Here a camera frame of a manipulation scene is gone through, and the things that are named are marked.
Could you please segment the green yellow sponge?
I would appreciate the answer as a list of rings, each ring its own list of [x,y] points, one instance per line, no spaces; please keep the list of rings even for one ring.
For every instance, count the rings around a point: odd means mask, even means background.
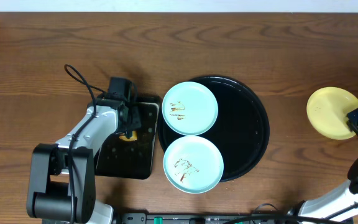
[[[137,137],[137,132],[136,131],[133,131],[132,132],[132,136],[131,137],[127,137],[125,134],[122,134],[119,136],[119,139],[125,141],[125,142],[132,142],[132,141],[136,141],[138,140],[138,137]]]

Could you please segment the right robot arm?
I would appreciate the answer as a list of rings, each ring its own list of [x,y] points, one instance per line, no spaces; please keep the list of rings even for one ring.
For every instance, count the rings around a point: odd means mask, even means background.
[[[346,140],[358,138],[358,99],[346,90],[326,87],[315,91],[306,113],[312,126],[323,136]],[[301,202],[289,215],[342,222],[358,215],[358,158],[347,180],[327,194]]]

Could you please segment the yellow plate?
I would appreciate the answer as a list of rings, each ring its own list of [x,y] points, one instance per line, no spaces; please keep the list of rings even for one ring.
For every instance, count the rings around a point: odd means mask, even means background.
[[[346,140],[356,134],[347,125],[347,114],[358,109],[358,98],[338,87],[324,87],[316,90],[306,105],[311,125],[323,136]]]

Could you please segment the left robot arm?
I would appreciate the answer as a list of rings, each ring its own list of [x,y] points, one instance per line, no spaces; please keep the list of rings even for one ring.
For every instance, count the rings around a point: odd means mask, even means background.
[[[31,158],[28,216],[60,223],[112,223],[112,206],[96,199],[94,157],[113,134],[140,127],[136,97],[102,93],[83,119],[54,144],[38,144]]]

